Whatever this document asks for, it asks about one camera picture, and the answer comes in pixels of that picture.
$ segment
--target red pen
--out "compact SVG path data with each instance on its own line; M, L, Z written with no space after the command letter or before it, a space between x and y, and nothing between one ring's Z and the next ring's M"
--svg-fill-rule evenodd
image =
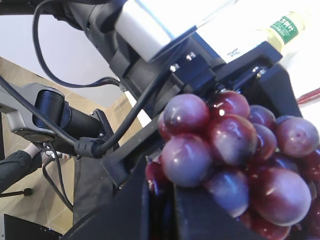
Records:
M301 104L307 104L318 98L320 98L320 87L317 88L316 90L303 94L302 96L298 97L296 101L299 105L301 105Z

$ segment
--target tiled floor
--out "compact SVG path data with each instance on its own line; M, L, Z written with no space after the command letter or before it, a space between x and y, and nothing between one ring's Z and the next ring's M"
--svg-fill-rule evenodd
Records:
M18 86L38 82L43 85L59 89L65 95L66 101L68 101L72 107L86 114L89 114L94 109L99 108L105 112L113 131L120 126L121 122L125 119L125 116L131 109L131 105L125 95L118 99L118 101L116 101L110 108L106 109L93 101L83 98L64 87L58 86L51 81L39 77L3 58L0 58L0 75L5 80ZM29 142L10 132L8 122L4 114L2 114L2 120L4 151L5 155L8 156L17 150L22 150L29 144ZM125 143L141 128L139 121L136 119L130 129L119 141L119 144L122 145ZM61 160L61 167L66 193L70 201L73 202L75 174L73 158L69 160ZM59 182L56 165L49 165L47 171L58 186ZM32 188L33 195L19 195L0 198L0 213L10 214L18 218L47 226L62 234L72 226L72 213L60 201L51 186L44 179L41 169L38 169L34 173L26 176L16 184L12 185L5 192L20 191L24 188Z

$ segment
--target person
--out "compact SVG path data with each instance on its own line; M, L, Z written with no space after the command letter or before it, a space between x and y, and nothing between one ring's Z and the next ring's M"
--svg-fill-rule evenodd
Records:
M12 153L4 160L0 160L0 193L25 176L42 167L49 158L54 158L53 152L44 152L30 143L25 149ZM59 159L68 159L69 155L58 154Z

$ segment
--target grape bunch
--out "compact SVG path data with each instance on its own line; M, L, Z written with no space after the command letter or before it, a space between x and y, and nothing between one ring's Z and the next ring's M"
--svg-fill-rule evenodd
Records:
M231 217L269 240L301 231L302 240L320 239L320 140L309 121L276 119L227 90L210 104L193 94L175 96L158 131L166 143L146 167L151 191L165 191L168 183L203 187Z

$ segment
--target black sleeve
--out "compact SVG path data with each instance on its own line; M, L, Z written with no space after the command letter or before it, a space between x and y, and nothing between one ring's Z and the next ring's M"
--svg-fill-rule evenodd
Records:
M16 151L0 161L0 193L42 166L40 152L32 159L25 151Z

